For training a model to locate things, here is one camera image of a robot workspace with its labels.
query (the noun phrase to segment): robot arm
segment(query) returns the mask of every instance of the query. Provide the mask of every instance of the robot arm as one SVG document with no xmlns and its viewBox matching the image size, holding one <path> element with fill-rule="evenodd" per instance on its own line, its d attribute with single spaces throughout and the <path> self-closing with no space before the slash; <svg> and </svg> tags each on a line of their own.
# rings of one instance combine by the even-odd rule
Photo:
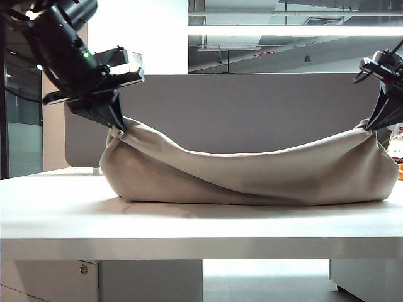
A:
<svg viewBox="0 0 403 302">
<path fill-rule="evenodd" d="M 403 40 L 392 51 L 377 51 L 372 59 L 361 61 L 355 83 L 370 76 L 380 80 L 380 94 L 366 129 L 377 130 L 403 122 L 403 58 L 396 54 L 402 45 Z"/>
<path fill-rule="evenodd" d="M 123 47 L 91 54 L 77 31 L 96 12 L 96 0 L 37 1 L 30 14 L 12 8 L 23 2 L 2 2 L 0 14 L 22 32 L 44 73 L 60 89 L 43 103 L 66 101 L 73 113 L 125 131 L 119 88 L 144 80 L 140 55 Z M 118 65 L 130 69 L 113 74 Z"/>
</svg>

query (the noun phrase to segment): air vent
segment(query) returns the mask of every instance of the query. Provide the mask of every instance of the air vent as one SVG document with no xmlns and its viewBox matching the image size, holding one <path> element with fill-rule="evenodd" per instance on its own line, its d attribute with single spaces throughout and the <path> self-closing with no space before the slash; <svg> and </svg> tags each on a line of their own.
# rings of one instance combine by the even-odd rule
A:
<svg viewBox="0 0 403 302">
<path fill-rule="evenodd" d="M 305 22 L 305 25 L 326 25 L 337 21 L 340 21 L 340 19 L 311 17 Z"/>
</svg>

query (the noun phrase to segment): gray partition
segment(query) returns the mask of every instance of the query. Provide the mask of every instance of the gray partition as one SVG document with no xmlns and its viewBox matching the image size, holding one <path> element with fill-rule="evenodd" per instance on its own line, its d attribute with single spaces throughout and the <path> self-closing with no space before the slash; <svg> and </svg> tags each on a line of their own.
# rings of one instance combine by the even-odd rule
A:
<svg viewBox="0 0 403 302">
<path fill-rule="evenodd" d="M 373 79 L 354 85 L 353 74 L 148 75 L 122 89 L 122 107 L 190 150 L 263 152 L 351 129 L 378 91 Z M 68 163 L 98 167 L 107 130 L 66 109 Z"/>
</svg>

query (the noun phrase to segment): white table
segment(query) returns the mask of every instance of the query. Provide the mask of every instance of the white table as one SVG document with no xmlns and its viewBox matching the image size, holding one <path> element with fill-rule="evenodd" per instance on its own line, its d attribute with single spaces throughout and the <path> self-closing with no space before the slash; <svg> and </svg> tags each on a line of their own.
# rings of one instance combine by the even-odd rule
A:
<svg viewBox="0 0 403 302">
<path fill-rule="evenodd" d="M 386 201 L 337 206 L 127 203 L 92 168 L 68 168 L 0 181 L 1 257 L 200 265 L 202 259 L 403 258 L 402 196 L 398 182 Z"/>
</svg>

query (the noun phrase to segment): fabric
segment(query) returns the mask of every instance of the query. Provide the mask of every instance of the fabric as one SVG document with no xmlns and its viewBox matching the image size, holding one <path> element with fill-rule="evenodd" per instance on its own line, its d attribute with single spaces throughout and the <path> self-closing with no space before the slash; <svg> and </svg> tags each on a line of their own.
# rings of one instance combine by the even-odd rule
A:
<svg viewBox="0 0 403 302">
<path fill-rule="evenodd" d="M 185 150 L 164 134 L 125 118 L 108 133 L 102 171 L 129 201 L 278 206 L 378 201 L 398 165 L 375 132 L 356 128 L 276 152 L 210 154 Z"/>
</svg>

